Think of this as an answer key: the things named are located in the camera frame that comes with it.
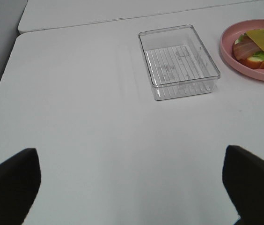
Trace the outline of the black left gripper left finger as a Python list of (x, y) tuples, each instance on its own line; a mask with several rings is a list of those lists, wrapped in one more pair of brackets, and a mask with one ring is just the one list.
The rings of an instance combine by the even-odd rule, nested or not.
[(21, 225), (38, 194), (41, 169), (35, 148), (0, 164), (0, 225)]

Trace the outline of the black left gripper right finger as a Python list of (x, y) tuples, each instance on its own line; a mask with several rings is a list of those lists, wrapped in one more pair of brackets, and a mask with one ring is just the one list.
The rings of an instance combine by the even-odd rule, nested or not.
[(236, 224), (264, 225), (264, 160), (240, 146), (227, 146), (222, 182), (240, 217)]

